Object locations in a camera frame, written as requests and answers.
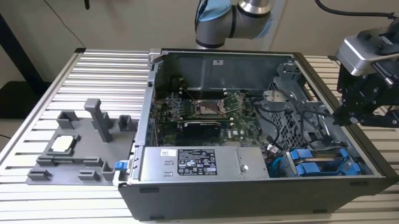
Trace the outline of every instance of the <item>white sticker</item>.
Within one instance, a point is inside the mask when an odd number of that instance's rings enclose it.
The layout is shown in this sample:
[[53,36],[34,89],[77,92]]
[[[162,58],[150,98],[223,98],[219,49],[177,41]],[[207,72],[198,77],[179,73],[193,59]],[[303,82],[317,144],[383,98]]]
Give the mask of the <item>white sticker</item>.
[[278,147],[275,147],[275,148],[271,150],[273,153],[277,153],[278,151],[279,151],[279,148],[278,148]]
[[214,60],[214,65],[223,65],[223,60]]
[[162,156],[177,156],[175,149],[162,149]]

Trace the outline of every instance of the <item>blue tab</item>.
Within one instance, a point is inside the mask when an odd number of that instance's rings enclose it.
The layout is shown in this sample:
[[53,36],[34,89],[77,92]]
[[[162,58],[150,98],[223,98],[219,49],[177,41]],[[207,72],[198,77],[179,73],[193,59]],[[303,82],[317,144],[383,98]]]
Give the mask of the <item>blue tab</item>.
[[294,149],[291,151],[291,157],[293,157],[293,160],[298,160],[301,158],[313,158],[314,155],[313,155],[313,152],[310,149],[301,148],[301,149]]
[[297,166],[297,171],[301,176],[315,175],[321,173],[321,169],[315,162],[305,162]]
[[126,171],[127,170],[127,162],[117,162],[115,163],[115,170]]

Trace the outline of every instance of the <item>vertical gray peg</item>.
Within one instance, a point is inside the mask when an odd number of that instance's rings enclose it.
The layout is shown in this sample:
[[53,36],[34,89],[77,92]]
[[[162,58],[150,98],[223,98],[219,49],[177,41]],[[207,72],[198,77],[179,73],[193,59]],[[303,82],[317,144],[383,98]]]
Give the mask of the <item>vertical gray peg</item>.
[[86,110],[93,114],[94,123],[98,127],[103,142],[113,141],[113,135],[109,131],[109,125],[103,117],[103,113],[101,110],[102,101],[99,99],[90,98],[86,101]]

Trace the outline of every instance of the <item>black post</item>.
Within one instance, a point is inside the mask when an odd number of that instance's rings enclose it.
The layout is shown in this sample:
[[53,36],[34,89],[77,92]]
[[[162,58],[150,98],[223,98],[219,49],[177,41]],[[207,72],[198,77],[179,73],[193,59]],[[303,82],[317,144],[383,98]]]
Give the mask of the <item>black post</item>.
[[42,96],[47,90],[41,74],[30,60],[30,57],[12,33],[12,30],[0,14],[0,44],[8,54],[15,66],[18,67],[33,91]]

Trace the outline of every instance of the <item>motherboard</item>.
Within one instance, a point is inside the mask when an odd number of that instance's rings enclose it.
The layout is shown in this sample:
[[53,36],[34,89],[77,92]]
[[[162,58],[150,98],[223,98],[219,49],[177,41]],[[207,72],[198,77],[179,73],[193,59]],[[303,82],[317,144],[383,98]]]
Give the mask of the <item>motherboard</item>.
[[245,91],[182,90],[155,102],[159,146],[267,144]]

